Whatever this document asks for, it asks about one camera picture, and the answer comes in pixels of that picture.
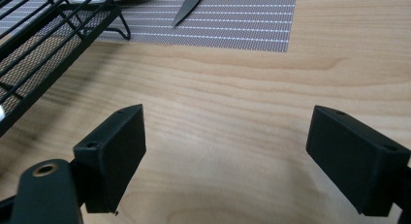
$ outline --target gray utensil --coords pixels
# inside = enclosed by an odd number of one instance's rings
[[[173,27],[176,27],[180,22],[182,22],[199,4],[200,0],[184,0],[180,10],[173,21]]]

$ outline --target table surface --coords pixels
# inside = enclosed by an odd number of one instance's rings
[[[411,146],[411,0],[297,0],[288,52],[94,43],[0,139],[0,198],[112,112],[147,153],[93,223],[396,223],[364,217],[305,151],[315,105]]]

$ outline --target wooden table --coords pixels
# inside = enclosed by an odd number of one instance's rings
[[[298,0],[287,53],[94,43],[0,139],[0,198],[135,104],[147,154],[87,224],[396,223],[358,215],[305,143],[322,105],[411,146],[411,0]]]

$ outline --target wood grain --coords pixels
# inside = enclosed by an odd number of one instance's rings
[[[0,139],[0,198],[112,112],[143,104],[147,154],[93,223],[396,223],[358,215],[305,152],[314,105],[411,146],[411,0],[298,0],[287,53],[94,43]]]

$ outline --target placemat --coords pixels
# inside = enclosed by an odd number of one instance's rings
[[[172,28],[183,1],[119,2],[132,32],[131,41],[287,51],[296,0],[202,0],[190,16]],[[41,3],[29,5],[37,7]],[[120,21],[112,26],[122,28]],[[102,34],[100,39],[123,41],[110,32]]]

